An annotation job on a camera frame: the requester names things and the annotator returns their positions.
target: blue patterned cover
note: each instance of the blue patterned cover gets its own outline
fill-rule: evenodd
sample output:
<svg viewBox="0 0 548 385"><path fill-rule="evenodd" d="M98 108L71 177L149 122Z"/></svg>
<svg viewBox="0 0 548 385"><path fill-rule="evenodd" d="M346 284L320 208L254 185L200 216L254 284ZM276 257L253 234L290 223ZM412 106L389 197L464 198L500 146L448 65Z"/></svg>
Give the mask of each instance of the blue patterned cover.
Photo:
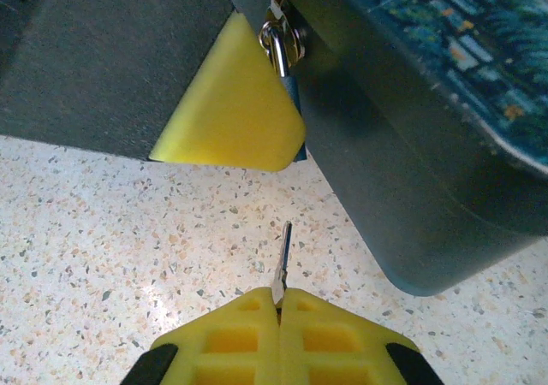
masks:
<svg viewBox="0 0 548 385"><path fill-rule="evenodd" d="M548 0L360 0L514 157L548 173Z"/></svg>

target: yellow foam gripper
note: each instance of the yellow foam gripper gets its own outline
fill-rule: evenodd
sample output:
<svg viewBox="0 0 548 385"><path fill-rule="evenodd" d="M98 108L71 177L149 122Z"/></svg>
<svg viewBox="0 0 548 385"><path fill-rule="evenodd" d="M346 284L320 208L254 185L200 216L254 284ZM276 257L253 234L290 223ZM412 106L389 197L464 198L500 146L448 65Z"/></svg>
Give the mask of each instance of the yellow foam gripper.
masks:
<svg viewBox="0 0 548 385"><path fill-rule="evenodd" d="M167 163L278 171L304 122L245 17L233 14L152 149Z"/></svg>
<svg viewBox="0 0 548 385"><path fill-rule="evenodd" d="M158 338L175 344L161 385L405 385L385 346L406 337L290 288L281 325L257 288Z"/></svg>

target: key blade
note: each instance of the key blade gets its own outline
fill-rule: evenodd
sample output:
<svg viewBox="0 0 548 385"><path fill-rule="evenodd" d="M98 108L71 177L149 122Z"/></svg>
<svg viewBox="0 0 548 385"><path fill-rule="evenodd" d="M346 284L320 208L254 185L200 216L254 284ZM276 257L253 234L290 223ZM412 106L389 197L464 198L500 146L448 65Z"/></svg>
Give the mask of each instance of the key blade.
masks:
<svg viewBox="0 0 548 385"><path fill-rule="evenodd" d="M272 283L272 299L276 308L281 308L283 301L283 294L285 293L287 286L286 280L288 277L288 259L289 259L289 247L291 245L291 229L293 224L287 221L283 226L283 238L282 248L280 250L280 259L278 260L276 267L276 274L274 275L274 282Z"/></svg>

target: speckled white floor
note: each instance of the speckled white floor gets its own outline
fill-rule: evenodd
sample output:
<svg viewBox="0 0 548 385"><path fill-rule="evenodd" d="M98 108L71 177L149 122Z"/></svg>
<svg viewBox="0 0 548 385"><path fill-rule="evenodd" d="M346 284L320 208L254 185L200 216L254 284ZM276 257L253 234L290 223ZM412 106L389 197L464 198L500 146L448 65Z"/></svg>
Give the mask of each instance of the speckled white floor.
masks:
<svg viewBox="0 0 548 385"><path fill-rule="evenodd" d="M0 139L0 382L117 384L155 337L269 285L403 332L447 384L541 384L548 246L433 298L380 272L311 160L279 174Z"/></svg>

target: yellow foam block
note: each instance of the yellow foam block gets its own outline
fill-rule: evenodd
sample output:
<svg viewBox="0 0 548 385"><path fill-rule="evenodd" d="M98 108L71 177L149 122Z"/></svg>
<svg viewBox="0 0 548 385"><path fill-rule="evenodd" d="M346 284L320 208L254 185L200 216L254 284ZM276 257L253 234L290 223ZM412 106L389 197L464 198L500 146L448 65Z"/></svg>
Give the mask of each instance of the yellow foam block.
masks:
<svg viewBox="0 0 548 385"><path fill-rule="evenodd" d="M150 158L278 171L304 138L304 122L257 36L233 14Z"/></svg>
<svg viewBox="0 0 548 385"><path fill-rule="evenodd" d="M386 345L417 346L300 289L257 288L159 337L178 351L161 385L405 385Z"/></svg>
<svg viewBox="0 0 548 385"><path fill-rule="evenodd" d="M280 383L406 385L386 345L408 338L296 288L283 297Z"/></svg>
<svg viewBox="0 0 548 385"><path fill-rule="evenodd" d="M279 336L269 288L256 288L160 336L179 348L161 385L278 385Z"/></svg>

